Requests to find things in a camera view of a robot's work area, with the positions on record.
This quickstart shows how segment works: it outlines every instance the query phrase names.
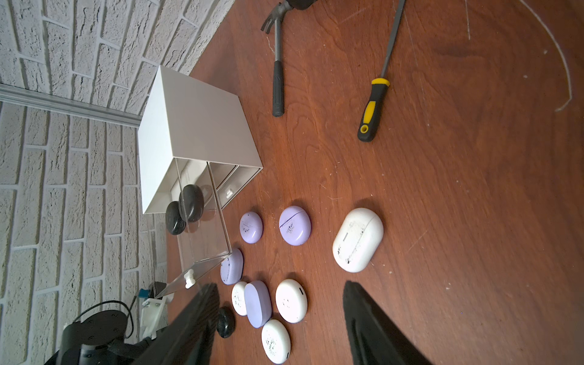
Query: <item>scratch on table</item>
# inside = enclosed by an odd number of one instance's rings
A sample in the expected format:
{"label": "scratch on table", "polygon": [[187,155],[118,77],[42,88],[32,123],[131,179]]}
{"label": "scratch on table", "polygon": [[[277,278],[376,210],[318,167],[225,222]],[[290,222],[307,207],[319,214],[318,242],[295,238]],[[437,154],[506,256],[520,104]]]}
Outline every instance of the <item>scratch on table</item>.
{"label": "scratch on table", "polygon": [[467,32],[468,32],[468,40],[471,40],[471,24],[468,21],[468,1],[464,0],[464,7],[467,10]]}
{"label": "scratch on table", "polygon": [[413,243],[413,245],[409,248],[409,250],[406,252],[408,253],[415,245],[418,244],[418,242],[420,242],[420,240],[422,239],[422,237],[424,237],[424,235],[428,233],[428,230],[426,230],[426,232],[422,233],[422,235],[420,236],[420,238],[418,238],[418,240],[416,242]]}
{"label": "scratch on table", "polygon": [[558,49],[559,56],[562,58],[562,62],[564,63],[564,70],[566,71],[566,79],[568,79],[568,96],[569,96],[569,98],[564,103],[564,105],[560,106],[559,108],[556,108],[556,110],[555,110],[556,112],[561,112],[566,107],[566,105],[568,105],[568,103],[570,101],[572,101],[572,80],[570,79],[570,70],[568,69],[568,63],[566,62],[566,57],[564,56],[564,52],[562,52],[562,49],[559,47],[558,41],[556,41],[554,35],[551,34],[550,28],[548,28],[548,26],[545,25],[543,20],[541,20],[540,16],[538,14],[536,14],[536,12],[533,9],[531,9],[531,7],[524,0],[519,0],[519,1],[521,2],[521,4],[525,5],[525,7],[533,14],[533,16],[536,17],[537,21],[540,22],[541,26],[548,33],[551,40],[554,42],[555,47]]}
{"label": "scratch on table", "polygon": [[272,45],[270,44],[270,37],[266,36],[266,38],[267,38],[267,46],[270,47],[270,50],[272,51],[272,53],[274,55],[276,55],[276,51],[274,51],[274,49],[272,48]]}
{"label": "scratch on table", "polygon": [[368,6],[368,7],[366,7],[366,8],[363,8],[363,9],[361,9],[361,10],[359,10],[359,11],[355,12],[355,13],[352,13],[352,14],[351,14],[351,15],[349,15],[348,17],[346,17],[346,18],[344,18],[343,20],[341,20],[339,24],[345,23],[347,20],[349,20],[349,19],[351,19],[351,18],[353,18],[353,17],[355,17],[355,16],[357,16],[357,15],[361,14],[362,12],[364,12],[365,10],[367,10],[367,9],[369,9],[369,8],[370,8],[370,6]]}
{"label": "scratch on table", "polygon": [[[408,27],[408,33],[409,33],[409,41],[410,43],[412,43],[412,51],[413,51],[413,60],[416,62],[416,68],[419,68],[418,66],[418,56],[416,55],[416,47],[413,45],[413,38],[412,38],[412,29],[409,27],[409,22],[408,22],[408,15],[405,13],[404,10],[404,19],[405,19],[405,24]],[[422,77],[420,78],[420,87],[422,88],[422,100],[424,102],[423,108],[424,110],[428,109],[427,103],[426,103],[426,92],[424,91],[424,85],[422,83]],[[429,127],[430,123],[427,122],[427,117],[426,117],[426,113],[422,112],[424,115],[424,119],[426,119],[426,125]]]}

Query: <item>white brick wall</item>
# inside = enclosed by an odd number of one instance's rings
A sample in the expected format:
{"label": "white brick wall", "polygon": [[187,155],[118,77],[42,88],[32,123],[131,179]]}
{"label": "white brick wall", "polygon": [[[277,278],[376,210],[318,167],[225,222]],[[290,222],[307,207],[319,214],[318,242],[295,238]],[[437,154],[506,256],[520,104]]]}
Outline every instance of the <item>white brick wall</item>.
{"label": "white brick wall", "polygon": [[[0,82],[142,113],[156,67],[189,74],[234,1],[0,0]],[[137,172],[135,129],[0,103],[1,364],[44,363],[82,310],[166,280]]]}
{"label": "white brick wall", "polygon": [[43,364],[82,310],[166,281],[137,158],[133,128],[0,103],[0,364]]}
{"label": "white brick wall", "polygon": [[189,74],[234,1],[0,0],[0,82],[140,114],[156,67]]}

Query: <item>black cable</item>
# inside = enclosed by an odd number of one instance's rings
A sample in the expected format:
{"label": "black cable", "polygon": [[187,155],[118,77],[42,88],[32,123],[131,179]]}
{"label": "black cable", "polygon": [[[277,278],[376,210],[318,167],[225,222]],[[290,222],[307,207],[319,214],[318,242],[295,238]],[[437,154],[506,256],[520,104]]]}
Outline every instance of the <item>black cable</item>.
{"label": "black cable", "polygon": [[128,311],[128,317],[130,317],[130,322],[132,323],[132,331],[130,331],[130,334],[127,335],[125,338],[130,338],[130,336],[132,335],[132,333],[134,333],[134,320],[132,319],[132,312],[130,311],[130,309],[128,308],[128,306],[126,305],[126,303],[119,301],[119,300],[106,300],[106,301],[102,301],[101,303],[97,303],[96,305],[93,305],[91,307],[89,307],[88,309],[86,309],[85,311],[83,311],[83,313],[79,314],[77,316],[77,318],[73,319],[73,322],[77,322],[78,319],[81,318],[81,316],[83,316],[83,314],[86,314],[87,312],[89,312],[90,310],[99,307],[102,304],[108,304],[108,303],[116,303],[116,304],[121,304],[124,306],[124,308],[126,308],[126,310]]}
{"label": "black cable", "polygon": [[134,302],[136,301],[136,298],[138,296],[134,296],[134,299],[132,299],[132,303],[130,303],[130,310],[132,310],[132,307],[134,306]]}

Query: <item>white knob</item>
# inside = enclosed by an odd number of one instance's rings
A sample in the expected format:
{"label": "white knob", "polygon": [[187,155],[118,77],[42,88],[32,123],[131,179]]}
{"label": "white knob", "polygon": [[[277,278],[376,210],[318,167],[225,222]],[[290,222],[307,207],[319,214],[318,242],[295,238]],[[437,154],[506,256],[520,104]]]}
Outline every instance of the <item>white knob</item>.
{"label": "white knob", "polygon": [[195,279],[193,277],[194,271],[193,269],[189,269],[189,271],[187,271],[184,275],[185,277],[185,288],[190,288],[191,286],[194,285],[195,283]]}

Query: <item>acrylic box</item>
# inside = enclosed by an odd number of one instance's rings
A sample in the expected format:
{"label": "acrylic box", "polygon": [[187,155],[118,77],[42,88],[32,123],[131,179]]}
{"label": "acrylic box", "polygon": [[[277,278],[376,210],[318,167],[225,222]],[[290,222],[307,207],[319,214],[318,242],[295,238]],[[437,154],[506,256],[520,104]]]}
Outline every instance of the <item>acrylic box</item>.
{"label": "acrylic box", "polygon": [[159,67],[138,129],[142,212],[164,213],[188,184],[203,191],[202,218],[177,236],[185,287],[231,254],[221,210],[263,168],[237,95]]}

